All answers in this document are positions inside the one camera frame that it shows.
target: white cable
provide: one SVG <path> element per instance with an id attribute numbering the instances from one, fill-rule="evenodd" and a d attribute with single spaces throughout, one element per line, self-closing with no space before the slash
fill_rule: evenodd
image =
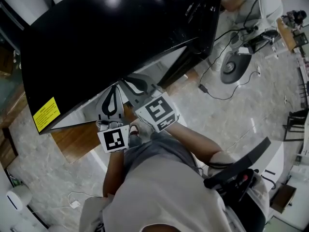
<path id="1" fill-rule="evenodd" d="M 71 195 L 72 193 L 77 193 L 77 194 L 85 194 L 85 195 L 87 195 L 87 196 L 89 196 L 89 197 L 101 198 L 101 197 L 98 197 L 98 196 L 93 196 L 93 195 L 90 195 L 90 194 L 85 193 L 85 192 L 77 192 L 77 191 L 72 191 L 72 192 L 70 192 L 70 193 L 68 194 L 68 203 L 69 203 L 69 205 L 71 205 L 71 203 L 70 203 L 70 201 L 69 201 L 69 197 L 70 197 L 70 195 Z"/>
<path id="2" fill-rule="evenodd" d="M 49 208 L 47 210 L 41 210 L 41 211 L 32 211 L 31 213 L 37 213 L 37 212 L 43 212 L 43 211 L 50 211 L 54 209 L 63 209 L 63 208 L 72 208 L 71 206 L 63 206 L 63 207 L 55 207 L 55 208 Z"/>

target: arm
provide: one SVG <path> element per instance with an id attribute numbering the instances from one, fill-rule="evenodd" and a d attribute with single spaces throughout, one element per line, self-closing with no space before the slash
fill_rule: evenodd
<path id="1" fill-rule="evenodd" d="M 245 0 L 221 0 L 221 5 L 229 12 L 237 10 Z"/>
<path id="2" fill-rule="evenodd" d="M 123 183 L 124 151 L 111 153 L 107 172 L 103 183 L 103 197 L 115 195 Z"/>
<path id="3" fill-rule="evenodd" d="M 166 131 L 183 144 L 197 159 L 208 164 L 212 156 L 222 151 L 213 140 L 179 124 L 169 126 Z"/>

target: black cable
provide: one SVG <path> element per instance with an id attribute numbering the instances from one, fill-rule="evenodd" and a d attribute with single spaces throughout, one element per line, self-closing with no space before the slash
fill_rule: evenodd
<path id="1" fill-rule="evenodd" d="M 262 176 L 262 175 L 261 175 L 261 177 L 262 177 L 263 179 L 265 179 L 265 180 L 271 182 L 271 183 L 274 185 L 274 186 L 271 188 L 272 190 L 274 190 L 274 189 L 277 188 L 277 185 L 276 185 L 276 183 L 275 183 L 274 181 L 272 181 L 271 179 L 268 179 L 268 178 L 266 178 L 266 177 L 264 177 L 264 176 Z"/>
<path id="2" fill-rule="evenodd" d="M 231 29 L 227 32 L 225 32 L 224 34 L 222 34 L 220 37 L 218 37 L 217 39 L 214 40 L 214 42 L 216 42 L 217 40 L 221 39 L 223 36 L 225 36 L 227 33 L 229 32 L 238 32 L 238 31 L 241 31 L 241 30 L 245 30 L 245 29 Z"/>
<path id="3" fill-rule="evenodd" d="M 246 34 L 241 35 L 241 36 L 240 36 L 240 40 L 241 40 L 242 42 L 245 42 L 244 37 L 247 36 L 247 35 L 249 35 L 249 34 L 250 34 L 250 33 L 246 33 Z"/>
<path id="4" fill-rule="evenodd" d="M 269 44 L 269 41 L 267 41 L 263 46 L 261 46 L 260 48 L 258 48 L 257 50 L 255 50 L 255 52 L 258 52 L 259 50 L 263 49 L 265 46 L 267 46 Z"/>
<path id="5" fill-rule="evenodd" d="M 245 21 L 244 21 L 244 23 L 243 23 L 243 29 L 231 29 L 231 30 L 229 30 L 229 31 L 227 31 L 227 32 L 225 32 L 224 34 L 222 34 L 220 37 L 218 37 L 217 39 L 215 39 L 215 41 L 216 40 L 218 40 L 218 39 L 220 39 L 220 38 L 222 38 L 224 35 L 226 35 L 227 33 L 229 33 L 229 32 L 231 32 L 231 31 L 238 31 L 237 32 L 237 34 L 236 35 L 234 35 L 232 38 L 231 38 L 231 40 L 229 41 L 229 43 L 227 44 L 227 46 L 224 48 L 224 50 L 221 52 L 221 54 L 219 55 L 219 57 L 221 57 L 221 55 L 222 55 L 222 53 L 227 49 L 227 47 L 230 45 L 230 43 L 232 42 L 232 40 L 239 34 L 239 32 L 240 31 L 242 31 L 242 30 L 252 30 L 252 29 L 249 29 L 249 28 L 247 28 L 246 27 L 246 23 L 247 23 L 247 20 L 249 19 L 249 17 L 250 17 L 250 15 L 252 14 L 252 11 L 253 11 L 253 9 L 254 9 L 254 6 L 256 5 L 256 3 L 258 2 L 259 0 L 255 0 L 254 1 L 254 3 L 253 3 L 253 5 L 252 5 L 252 7 L 251 7 L 251 9 L 250 9 L 250 12 L 249 12 L 249 14 L 247 15 L 247 17 L 246 17 L 246 19 L 245 19 Z M 203 79 L 203 77 L 204 77 L 204 75 L 207 73 L 207 71 L 210 69 L 210 67 L 211 66 L 213 66 L 214 64 L 215 64 L 215 62 L 217 61 L 217 59 L 219 58 L 219 57 L 217 57 L 216 59 L 215 59 L 215 61 L 208 67 L 208 69 L 202 74 L 202 77 L 201 77 L 201 79 L 199 80 L 199 85 L 201 86 L 201 81 L 202 81 L 202 79 Z"/>
<path id="6" fill-rule="evenodd" d="M 232 40 L 239 34 L 239 32 L 240 32 L 240 30 L 238 30 L 238 33 L 235 34 L 235 35 L 231 38 L 231 40 L 230 40 L 229 43 L 226 45 L 226 47 L 223 49 L 223 51 L 221 52 L 221 54 L 219 55 L 219 57 L 221 57 L 222 53 L 227 49 L 227 47 L 230 45 L 230 43 L 232 42 Z M 202 77 L 201 77 L 201 79 L 199 80 L 199 84 L 200 84 L 200 85 L 201 85 L 201 81 L 202 81 L 204 75 L 206 74 L 206 72 L 211 68 L 211 66 L 213 66 L 213 65 L 215 64 L 215 62 L 217 61 L 217 59 L 218 59 L 219 57 L 217 57 L 217 58 L 214 60 L 214 62 L 208 67 L 208 69 L 202 74 Z"/>
<path id="7" fill-rule="evenodd" d="M 238 84 L 238 85 L 236 86 L 236 88 L 234 89 L 234 91 L 233 91 L 232 95 L 231 95 L 229 98 L 226 98 L 226 99 L 221 99 L 221 98 L 213 97 L 210 93 L 208 93 L 208 94 L 209 94 L 209 96 L 210 96 L 210 97 L 212 97 L 212 98 L 214 98 L 214 99 L 217 99 L 217 100 L 221 100 L 221 101 L 226 101 L 226 100 L 229 100 L 230 98 L 232 98 L 232 97 L 233 97 L 233 95 L 234 95 L 234 93 L 235 93 L 236 89 L 237 89 L 239 86 L 246 85 L 246 84 L 248 84 L 248 83 L 250 82 L 251 76 L 252 76 L 254 73 L 258 73 L 258 72 L 252 72 L 252 73 L 250 74 L 250 77 L 249 77 L 249 81 L 248 81 L 248 82 L 246 82 L 246 83 L 244 83 L 244 84 Z"/>
<path id="8" fill-rule="evenodd" d="M 288 100 L 287 100 L 287 102 L 291 105 L 291 108 L 292 108 L 292 110 L 293 110 L 293 105 L 292 105 L 292 103 L 290 103 Z"/>
<path id="9" fill-rule="evenodd" d="M 255 7 L 255 5 L 256 5 L 256 3 L 257 3 L 258 1 L 259 1 L 259 0 L 255 0 L 255 1 L 254 1 L 253 5 L 252 5 L 252 7 L 251 7 L 251 10 L 250 10 L 250 12 L 249 12 L 249 14 L 247 15 L 247 17 L 246 17 L 246 19 L 245 19 L 245 21 L 244 21 L 244 23 L 243 23 L 243 27 L 244 27 L 245 29 L 248 29 L 248 28 L 246 27 L 247 20 L 249 19 L 250 15 L 252 14 L 252 11 L 253 11 L 253 9 L 254 9 L 254 7 Z"/>

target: sticker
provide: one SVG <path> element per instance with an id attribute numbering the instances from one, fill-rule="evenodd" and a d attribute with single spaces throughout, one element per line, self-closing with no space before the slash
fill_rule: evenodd
<path id="1" fill-rule="evenodd" d="M 130 126 L 121 126 L 98 132 L 98 138 L 106 153 L 128 148 Z"/>
<path id="2" fill-rule="evenodd" d="M 124 139 L 120 129 L 108 131 L 104 133 L 106 149 L 108 151 L 125 146 Z"/>
<path id="3" fill-rule="evenodd" d="M 51 98 L 36 114 L 33 116 L 38 131 L 42 131 L 50 122 L 60 115 L 55 98 Z"/>
<path id="4" fill-rule="evenodd" d="M 160 122 L 158 124 L 158 128 L 159 130 L 164 130 L 167 126 L 169 126 L 170 124 L 174 123 L 175 120 L 175 115 L 172 114 L 171 116 L 169 116 L 168 118 L 166 118 L 164 121 Z"/>
<path id="5" fill-rule="evenodd" d="M 173 112 L 173 109 L 169 106 L 169 104 L 162 96 L 152 101 L 150 104 L 145 106 L 145 108 L 155 122 L 159 121 L 170 112 Z"/>
<path id="6" fill-rule="evenodd" d="M 135 114 L 156 132 L 177 121 L 176 109 L 166 92 L 137 109 Z"/>

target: wooden desk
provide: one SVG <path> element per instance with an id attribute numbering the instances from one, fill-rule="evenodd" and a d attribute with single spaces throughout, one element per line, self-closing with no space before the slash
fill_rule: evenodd
<path id="1" fill-rule="evenodd" d="M 282 19 L 279 18 L 277 20 L 277 24 L 278 24 L 278 31 L 281 35 L 281 38 L 283 39 L 283 42 L 285 44 L 284 48 L 281 48 L 280 50 L 277 50 L 276 52 L 274 52 L 273 54 L 270 54 L 268 56 L 265 57 L 265 59 L 271 58 L 275 55 L 290 51 L 292 52 L 292 50 L 297 47 L 297 44 L 294 40 L 294 35 L 291 32 L 290 28 L 286 28 Z"/>

